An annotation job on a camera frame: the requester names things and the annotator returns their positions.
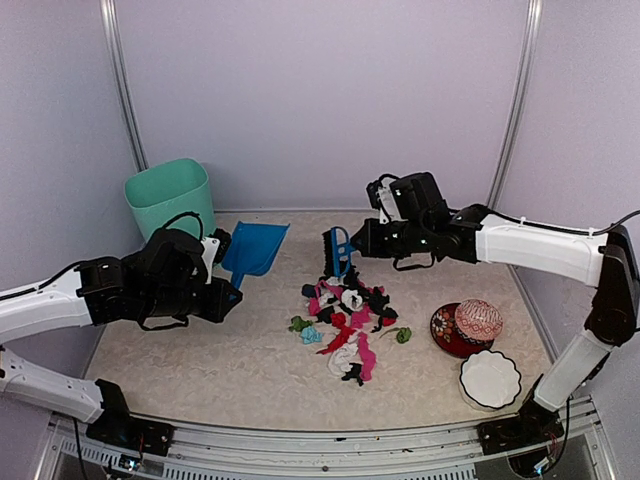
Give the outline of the blue hand brush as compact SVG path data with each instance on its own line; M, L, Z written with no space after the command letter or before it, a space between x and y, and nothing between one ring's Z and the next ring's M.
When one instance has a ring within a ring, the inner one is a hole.
M324 275L343 277L351 268L351 245L346 229L334 226L322 234L324 247Z

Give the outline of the blue dustpan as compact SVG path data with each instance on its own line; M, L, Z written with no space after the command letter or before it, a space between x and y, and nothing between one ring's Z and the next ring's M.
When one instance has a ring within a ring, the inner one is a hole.
M231 284L240 290L246 275L263 276L270 269L288 233L289 225L239 221L221 266L231 273Z

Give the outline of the teal plastic waste bin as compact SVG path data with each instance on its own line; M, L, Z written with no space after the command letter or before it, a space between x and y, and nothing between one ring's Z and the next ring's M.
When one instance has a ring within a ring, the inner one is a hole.
M216 229L209 176L193 159L176 159L138 173L125 182L124 192L145 241L184 212L199 215L204 236Z

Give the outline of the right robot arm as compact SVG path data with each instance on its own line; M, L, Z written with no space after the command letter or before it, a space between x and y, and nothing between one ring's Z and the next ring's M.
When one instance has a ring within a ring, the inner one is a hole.
M385 173L366 193L377 214L351 239L364 257L399 262L427 254L435 262L501 264L520 278L548 280L555 288L574 285L590 294L575 336L559 342L529 407L511 423L518 442L531 444L546 432L549 412L563 406L638 332L639 267L623 221L602 229L572 228L516 218L480 203L453 209L429 172Z

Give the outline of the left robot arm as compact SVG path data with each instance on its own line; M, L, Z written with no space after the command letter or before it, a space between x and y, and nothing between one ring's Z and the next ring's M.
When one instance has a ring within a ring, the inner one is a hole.
M236 287L213 274L231 242L222 229L198 239L160 228L136 253L78 261L46 281L6 291L1 295L1 342L120 320L146 332L185 328L193 317L220 323L242 300ZM85 424L99 421L121 445L140 434L118 385L69 377L7 348L1 350L1 391Z

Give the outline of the green paper scrap left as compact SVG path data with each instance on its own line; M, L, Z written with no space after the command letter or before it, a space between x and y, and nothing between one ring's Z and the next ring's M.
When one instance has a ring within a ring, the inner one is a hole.
M305 320L301 316L294 316L290 320L290 325L288 327L288 330L290 332L301 333L305 328L313 325L314 325L313 321Z

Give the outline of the green paper scrap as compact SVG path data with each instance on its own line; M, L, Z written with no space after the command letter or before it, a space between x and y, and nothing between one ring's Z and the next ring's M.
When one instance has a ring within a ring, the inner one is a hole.
M290 332L301 333L305 328L313 325L314 325L313 321L305 320L301 316L294 316L290 320L290 325L288 327L288 330Z
M410 327L395 327L384 332L382 336L392 334L398 344L406 344L412 338L412 330Z

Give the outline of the light blue paper scrap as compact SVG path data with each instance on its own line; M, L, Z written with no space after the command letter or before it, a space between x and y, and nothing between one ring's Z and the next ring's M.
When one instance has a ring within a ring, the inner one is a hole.
M307 326L300 332L300 338L304 345L321 343L323 341L323 336L324 334L318 331L314 326Z

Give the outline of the green paper scrap right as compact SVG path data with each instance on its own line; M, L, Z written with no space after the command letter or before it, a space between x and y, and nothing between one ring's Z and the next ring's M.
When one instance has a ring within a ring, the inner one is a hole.
M395 327L384 332L382 336L392 334L398 344L406 344L412 338L412 330L410 327Z

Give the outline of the red floral bowl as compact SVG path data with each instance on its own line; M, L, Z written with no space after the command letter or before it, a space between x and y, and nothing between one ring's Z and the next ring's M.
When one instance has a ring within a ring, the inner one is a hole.
M447 354L466 359L472 354L493 347L494 341L480 342L470 340L461 334L456 326L455 311L459 302L448 303L439 307L431 316L429 326L432 339Z

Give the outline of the pink patterned bowl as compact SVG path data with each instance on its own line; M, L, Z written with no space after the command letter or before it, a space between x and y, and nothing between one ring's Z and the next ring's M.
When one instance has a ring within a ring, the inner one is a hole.
M455 327L467 342L486 344L493 342L504 326L503 318L496 307L480 299L468 299L454 310Z

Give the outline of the white scalloped bowl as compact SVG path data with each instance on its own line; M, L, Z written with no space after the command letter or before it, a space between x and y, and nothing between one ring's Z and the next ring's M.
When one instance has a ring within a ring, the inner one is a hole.
M502 352L483 350L462 362L458 386L469 406L495 412L515 403L522 392L522 374Z

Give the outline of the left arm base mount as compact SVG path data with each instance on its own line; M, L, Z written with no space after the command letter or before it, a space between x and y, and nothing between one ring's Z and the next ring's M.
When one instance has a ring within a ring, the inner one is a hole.
M98 379L95 384L102 395L102 413L87 424L85 435L108 445L166 457L175 428L169 423L132 415L115 383Z

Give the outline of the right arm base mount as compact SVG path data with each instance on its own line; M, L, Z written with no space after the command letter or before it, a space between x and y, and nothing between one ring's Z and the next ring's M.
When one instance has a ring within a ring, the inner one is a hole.
M537 445L565 435L566 428L558 410L547 410L534 401L535 388L541 380L542 376L533 384L514 416L482 422L476 427L484 455Z

